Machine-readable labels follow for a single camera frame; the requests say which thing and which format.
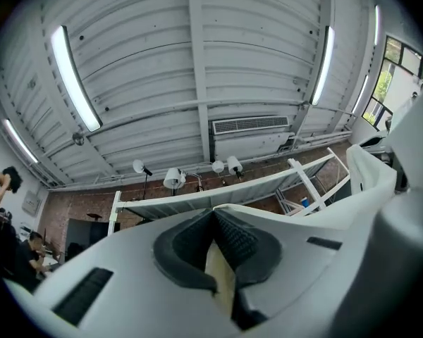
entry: window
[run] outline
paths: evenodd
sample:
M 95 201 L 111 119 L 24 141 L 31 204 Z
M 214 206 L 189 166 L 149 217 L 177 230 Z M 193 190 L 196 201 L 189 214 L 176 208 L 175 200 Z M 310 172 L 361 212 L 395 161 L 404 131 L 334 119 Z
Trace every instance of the window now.
M 423 84 L 423 56 L 387 37 L 384 61 L 363 118 L 377 130 L 386 129 L 386 120 L 411 98 Z

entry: wall-mounted air conditioning unit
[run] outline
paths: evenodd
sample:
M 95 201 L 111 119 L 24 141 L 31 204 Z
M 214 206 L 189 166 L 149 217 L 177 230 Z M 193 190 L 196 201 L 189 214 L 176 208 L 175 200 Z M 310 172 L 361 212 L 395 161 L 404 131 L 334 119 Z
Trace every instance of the wall-mounted air conditioning unit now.
M 212 126 L 214 157 L 221 161 L 229 156 L 249 159 L 276 153 L 293 134 L 288 132 L 287 116 L 216 120 Z

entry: black hair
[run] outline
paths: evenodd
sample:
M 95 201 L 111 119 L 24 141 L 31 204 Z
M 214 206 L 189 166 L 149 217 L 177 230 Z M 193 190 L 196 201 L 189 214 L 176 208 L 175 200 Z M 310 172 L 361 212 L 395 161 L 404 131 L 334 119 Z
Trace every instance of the black hair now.
M 38 233 L 38 232 L 31 232 L 30 233 L 30 236 L 28 237 L 28 240 L 33 241 L 33 240 L 38 239 L 38 238 L 42 240 L 42 235 L 40 233 Z
M 16 193 L 22 184 L 22 178 L 20 177 L 19 173 L 17 173 L 16 168 L 9 166 L 2 173 L 3 175 L 9 174 L 11 177 L 11 183 L 9 183 L 9 187 L 13 193 Z

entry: brick wall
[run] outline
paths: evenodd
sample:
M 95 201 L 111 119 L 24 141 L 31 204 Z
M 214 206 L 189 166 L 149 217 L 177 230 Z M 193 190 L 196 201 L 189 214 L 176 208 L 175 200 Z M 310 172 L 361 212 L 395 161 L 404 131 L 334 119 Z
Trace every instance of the brick wall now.
M 334 144 L 331 148 L 343 162 L 346 163 L 345 153 L 349 146 L 349 143 L 344 142 Z M 243 180 L 253 180 L 286 170 L 289 168 L 287 162 L 288 158 L 295 158 L 301 162 L 301 164 L 306 164 L 327 154 L 328 152 L 325 148 L 318 148 L 288 157 L 284 156 L 257 163 L 248 163 L 244 165 L 245 176 Z M 336 170 L 337 164 L 330 162 L 325 169 L 320 172 L 319 178 L 326 189 L 335 185 Z M 231 175 L 225 176 L 225 179 L 229 185 L 238 182 L 238 179 Z M 205 173 L 202 174 L 202 184 L 205 190 L 217 188 L 221 186 L 221 179 L 213 172 Z M 195 192 L 196 186 L 197 180 L 194 177 L 188 177 L 185 186 L 178 191 L 178 194 L 193 193 Z M 68 219 L 94 220 L 88 217 L 87 213 L 96 213 L 102 216 L 98 221 L 107 222 L 116 190 L 122 191 L 122 201 L 129 201 L 131 199 L 141 199 L 143 189 L 144 183 L 79 192 L 51 192 L 44 206 L 38 231 L 42 234 L 45 229 L 47 231 L 47 240 L 57 249 L 64 251 Z M 162 198 L 170 195 L 171 192 L 163 186 L 161 180 L 147 183 L 146 199 Z M 286 193 L 287 199 L 298 203 L 304 196 L 308 196 L 308 192 L 303 186 L 296 187 Z M 252 204 L 248 204 L 248 206 L 274 213 L 283 213 L 274 197 L 256 201 Z M 118 214 L 118 222 L 121 224 L 122 230 L 135 226 L 139 221 L 140 218 L 130 212 L 125 211 Z

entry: air conditioner vent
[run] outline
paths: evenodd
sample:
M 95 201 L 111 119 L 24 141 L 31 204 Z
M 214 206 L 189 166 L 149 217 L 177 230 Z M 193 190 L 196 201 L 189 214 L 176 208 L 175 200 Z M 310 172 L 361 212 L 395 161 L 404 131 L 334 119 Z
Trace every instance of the air conditioner vent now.
M 218 135 L 230 132 L 244 132 L 247 130 L 287 126 L 288 117 L 286 116 L 262 116 L 258 118 L 217 120 L 213 122 L 213 131 L 215 135 Z

